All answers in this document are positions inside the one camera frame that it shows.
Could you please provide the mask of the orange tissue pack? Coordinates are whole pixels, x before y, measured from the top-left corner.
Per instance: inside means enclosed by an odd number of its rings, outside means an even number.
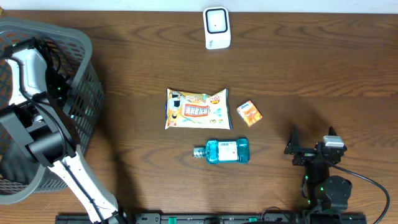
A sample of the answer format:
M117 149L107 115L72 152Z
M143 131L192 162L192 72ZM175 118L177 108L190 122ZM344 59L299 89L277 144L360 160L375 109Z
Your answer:
M248 127L251 127L262 119L262 114L251 100L237 107L237 112Z

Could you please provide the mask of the blue mouthwash bottle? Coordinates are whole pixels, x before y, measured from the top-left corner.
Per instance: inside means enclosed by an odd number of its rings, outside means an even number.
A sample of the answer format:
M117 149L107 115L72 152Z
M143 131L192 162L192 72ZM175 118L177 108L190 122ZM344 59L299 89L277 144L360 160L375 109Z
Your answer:
M193 157L205 158L209 164L247 164L250 160L249 142L246 138L209 140L203 147L193 148Z

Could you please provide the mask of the orange snack bag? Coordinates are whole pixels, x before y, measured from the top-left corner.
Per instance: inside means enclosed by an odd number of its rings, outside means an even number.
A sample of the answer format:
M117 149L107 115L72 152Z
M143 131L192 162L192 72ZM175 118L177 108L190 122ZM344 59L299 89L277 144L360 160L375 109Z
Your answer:
M165 129L231 129L228 90L214 95L167 89Z

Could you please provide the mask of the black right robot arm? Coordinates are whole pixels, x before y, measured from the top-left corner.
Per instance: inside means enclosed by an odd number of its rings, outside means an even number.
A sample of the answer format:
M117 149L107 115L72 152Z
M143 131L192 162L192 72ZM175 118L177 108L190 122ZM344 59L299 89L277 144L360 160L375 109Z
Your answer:
M302 195L308 208L301 212L301 223L342 223L342 211L348 208L352 183L338 175L330 175L330 167L339 163L347 147L342 138L329 127L323 141L313 148L300 145L297 128L293 128L284 150L292 155L292 164L303 166Z

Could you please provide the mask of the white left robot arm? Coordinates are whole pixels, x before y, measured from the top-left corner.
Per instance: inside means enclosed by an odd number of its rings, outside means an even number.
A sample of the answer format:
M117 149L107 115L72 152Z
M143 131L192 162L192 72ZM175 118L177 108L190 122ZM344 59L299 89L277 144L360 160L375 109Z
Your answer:
M130 223L116 197L96 178L83 157L80 137L63 112L69 77L55 66L57 53L31 38L4 49L12 70L12 95L1 124L22 153L59 176L85 207L92 223Z

